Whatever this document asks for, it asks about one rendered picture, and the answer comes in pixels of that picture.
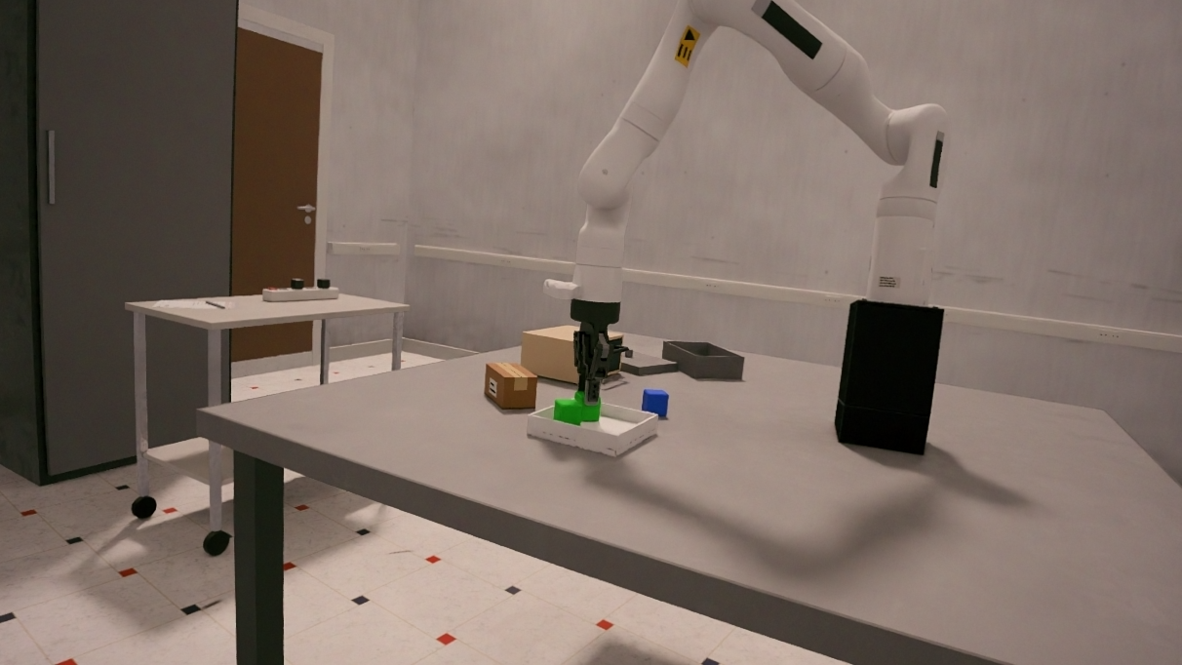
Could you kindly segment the small blue block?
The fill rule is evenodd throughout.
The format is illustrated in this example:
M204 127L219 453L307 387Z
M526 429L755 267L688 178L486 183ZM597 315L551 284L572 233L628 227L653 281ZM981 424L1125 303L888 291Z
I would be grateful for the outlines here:
M642 411L667 415L669 395L663 390L645 389Z

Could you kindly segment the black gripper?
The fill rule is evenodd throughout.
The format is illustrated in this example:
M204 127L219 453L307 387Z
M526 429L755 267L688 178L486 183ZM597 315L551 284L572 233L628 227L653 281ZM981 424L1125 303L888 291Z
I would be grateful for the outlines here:
M585 405L599 404L599 380L608 379L613 354L608 325L619 321L621 302L571 298L571 319L582 321L579 331L573 332L574 367L579 373L576 391L584 391Z

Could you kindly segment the green block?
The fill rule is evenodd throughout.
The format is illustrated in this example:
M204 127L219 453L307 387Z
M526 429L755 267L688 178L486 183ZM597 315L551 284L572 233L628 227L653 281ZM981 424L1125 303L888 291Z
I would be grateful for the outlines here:
M582 420L599 420L600 397L598 405L585 405L584 391L576 391L574 399L583 405Z
M583 405L576 399L554 399L553 420L566 420L569 424L580 426Z

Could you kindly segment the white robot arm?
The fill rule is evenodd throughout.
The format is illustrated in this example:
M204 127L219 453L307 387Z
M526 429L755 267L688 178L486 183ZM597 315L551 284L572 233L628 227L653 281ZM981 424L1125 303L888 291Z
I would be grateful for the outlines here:
M865 59L794 0L677 1L645 76L579 175L587 211L576 241L572 283L548 279L544 292L622 301L631 177L670 128L684 102L693 63L719 25L768 48L797 89L827 107L889 167L904 167L881 185L866 300L927 306L933 224L950 150L949 117L937 104L902 110L882 104L872 94Z

